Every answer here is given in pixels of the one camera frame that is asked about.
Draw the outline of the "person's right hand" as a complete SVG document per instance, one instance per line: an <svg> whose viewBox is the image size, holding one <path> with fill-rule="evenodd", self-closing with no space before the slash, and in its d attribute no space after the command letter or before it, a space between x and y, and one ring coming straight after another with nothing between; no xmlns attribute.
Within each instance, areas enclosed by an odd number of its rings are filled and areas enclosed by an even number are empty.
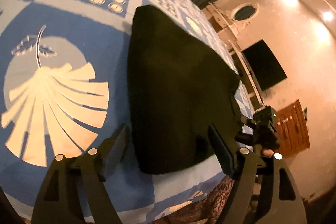
<svg viewBox="0 0 336 224"><path fill-rule="evenodd" d="M262 155L265 157L272 157L274 155L274 151L271 149L263 149Z"/></svg>

